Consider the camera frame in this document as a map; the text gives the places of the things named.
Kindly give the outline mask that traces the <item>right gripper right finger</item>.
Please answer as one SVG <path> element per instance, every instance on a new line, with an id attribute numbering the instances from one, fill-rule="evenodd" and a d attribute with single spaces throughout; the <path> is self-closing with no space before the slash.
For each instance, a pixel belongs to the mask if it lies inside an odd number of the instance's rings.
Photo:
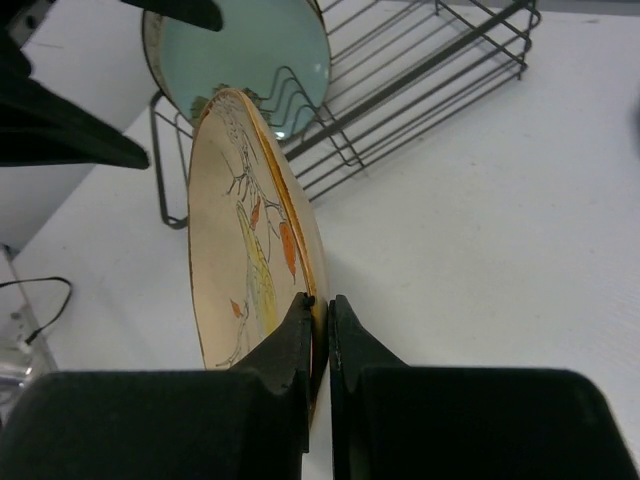
<path id="1" fill-rule="evenodd" d="M 329 306 L 338 479 L 635 479 L 609 405 L 559 369 L 411 366 Z"/>

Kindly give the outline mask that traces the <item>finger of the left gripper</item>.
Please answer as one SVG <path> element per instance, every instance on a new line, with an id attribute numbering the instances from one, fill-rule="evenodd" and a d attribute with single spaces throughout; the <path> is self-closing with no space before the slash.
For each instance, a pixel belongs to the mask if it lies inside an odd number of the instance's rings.
<path id="1" fill-rule="evenodd" d="M 219 6 L 210 0 L 122 0 L 145 11 L 188 23 L 210 31 L 223 28 Z"/>

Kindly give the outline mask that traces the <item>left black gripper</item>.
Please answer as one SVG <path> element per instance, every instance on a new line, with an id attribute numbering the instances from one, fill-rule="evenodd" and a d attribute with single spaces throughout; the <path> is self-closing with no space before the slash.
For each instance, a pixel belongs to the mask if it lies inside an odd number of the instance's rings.
<path id="1" fill-rule="evenodd" d="M 32 64 L 21 47 L 50 6 L 49 1 L 1 3 L 1 166 L 148 168 L 140 145 L 31 77 Z"/>

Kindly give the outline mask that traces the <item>light blue flower plate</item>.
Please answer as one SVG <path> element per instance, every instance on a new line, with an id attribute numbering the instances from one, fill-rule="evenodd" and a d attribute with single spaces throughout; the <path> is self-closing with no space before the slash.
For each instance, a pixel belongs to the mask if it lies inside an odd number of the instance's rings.
<path id="1" fill-rule="evenodd" d="M 302 133 L 322 106 L 330 46 L 315 1 L 220 1 L 223 28 L 162 16 L 160 68 L 167 100 L 192 125 L 221 89 L 249 97 L 279 141 Z"/>

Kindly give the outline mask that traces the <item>beige tree pattern plate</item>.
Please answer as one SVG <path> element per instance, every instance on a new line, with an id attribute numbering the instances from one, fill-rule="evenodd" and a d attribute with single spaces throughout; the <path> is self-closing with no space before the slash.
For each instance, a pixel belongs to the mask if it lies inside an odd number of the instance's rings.
<path id="1" fill-rule="evenodd" d="M 163 91 L 164 84 L 160 68 L 160 40 L 162 16 L 144 10 L 141 22 L 143 50 L 148 68 L 158 88 Z"/>

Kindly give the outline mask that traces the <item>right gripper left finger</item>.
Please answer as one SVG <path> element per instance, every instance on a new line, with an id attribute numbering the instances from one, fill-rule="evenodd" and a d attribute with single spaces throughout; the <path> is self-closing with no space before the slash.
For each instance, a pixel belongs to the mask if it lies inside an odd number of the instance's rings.
<path id="1" fill-rule="evenodd" d="M 1 434 L 5 479 L 297 479 L 309 449 L 311 309 L 211 371 L 57 372 Z"/>

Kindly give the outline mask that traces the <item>tan bird plate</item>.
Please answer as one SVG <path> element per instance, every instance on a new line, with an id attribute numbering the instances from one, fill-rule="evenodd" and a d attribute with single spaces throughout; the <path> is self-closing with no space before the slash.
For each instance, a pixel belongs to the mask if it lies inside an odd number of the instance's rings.
<path id="1" fill-rule="evenodd" d="M 194 130 L 188 249 L 203 363 L 239 363 L 277 327 L 299 292 L 311 308 L 311 395 L 327 364 L 329 273 L 314 209 L 249 96 L 224 88 Z"/>

